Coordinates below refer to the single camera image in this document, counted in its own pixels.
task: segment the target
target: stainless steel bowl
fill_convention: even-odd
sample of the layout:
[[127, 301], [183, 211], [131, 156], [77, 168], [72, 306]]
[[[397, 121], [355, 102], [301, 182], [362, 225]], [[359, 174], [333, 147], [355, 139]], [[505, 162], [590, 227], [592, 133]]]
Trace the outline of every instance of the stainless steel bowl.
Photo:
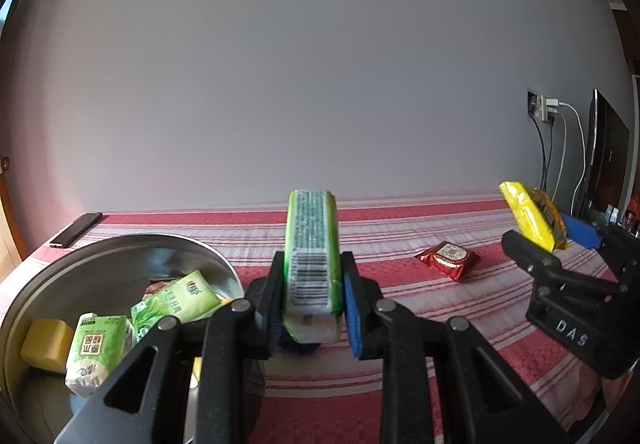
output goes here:
[[31, 320], [63, 319], [75, 328], [85, 312], [130, 315], [149, 278], [180, 277], [196, 269], [220, 296], [244, 296], [236, 271], [218, 251], [169, 234], [131, 234], [81, 247], [49, 265], [18, 294], [0, 327], [0, 388], [36, 444], [51, 444], [84, 400], [66, 388], [63, 376], [21, 360]]

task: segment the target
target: gray wall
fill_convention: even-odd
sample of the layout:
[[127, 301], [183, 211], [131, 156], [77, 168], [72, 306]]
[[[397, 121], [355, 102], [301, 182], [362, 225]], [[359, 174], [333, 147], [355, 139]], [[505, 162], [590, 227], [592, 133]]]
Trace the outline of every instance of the gray wall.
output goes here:
[[527, 88], [633, 131], [606, 0], [20, 0], [0, 57], [31, 246], [85, 210], [536, 185]]

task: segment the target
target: silver rivet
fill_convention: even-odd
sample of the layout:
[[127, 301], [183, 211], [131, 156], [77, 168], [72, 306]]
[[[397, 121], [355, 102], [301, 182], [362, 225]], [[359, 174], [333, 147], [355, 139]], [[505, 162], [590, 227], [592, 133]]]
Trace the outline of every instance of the silver rivet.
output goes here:
[[469, 321], [467, 321], [465, 318], [461, 316], [456, 316], [449, 320], [449, 325], [456, 332], [464, 332], [466, 329], [469, 328]]
[[378, 312], [391, 312], [394, 308], [396, 308], [396, 302], [392, 299], [383, 298], [376, 301]]
[[177, 324], [178, 320], [176, 318], [174, 318], [173, 316], [165, 316], [164, 318], [160, 319], [160, 321], [158, 321], [158, 328], [164, 331], [173, 330], [175, 329]]
[[247, 312], [251, 308], [251, 302], [248, 299], [237, 299], [231, 303], [233, 312]]

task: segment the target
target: yellow snack package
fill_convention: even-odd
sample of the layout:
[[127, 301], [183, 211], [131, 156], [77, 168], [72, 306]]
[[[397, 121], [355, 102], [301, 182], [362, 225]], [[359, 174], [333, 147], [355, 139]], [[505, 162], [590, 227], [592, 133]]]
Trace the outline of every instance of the yellow snack package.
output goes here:
[[566, 248], [566, 226], [545, 193], [520, 182], [503, 182], [499, 187], [523, 236], [548, 252]]

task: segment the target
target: light green packet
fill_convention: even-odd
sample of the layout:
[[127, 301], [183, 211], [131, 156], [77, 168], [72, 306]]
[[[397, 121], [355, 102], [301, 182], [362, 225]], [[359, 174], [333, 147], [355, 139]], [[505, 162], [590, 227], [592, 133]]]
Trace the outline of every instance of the light green packet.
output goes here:
[[187, 323], [206, 318], [221, 304], [200, 271], [195, 270], [131, 307], [136, 340], [139, 342], [165, 316]]
[[340, 334], [342, 269], [335, 197], [293, 191], [285, 233], [284, 325], [299, 343], [326, 343]]
[[134, 345], [127, 316], [80, 316], [66, 360], [66, 386], [81, 397], [92, 394]]

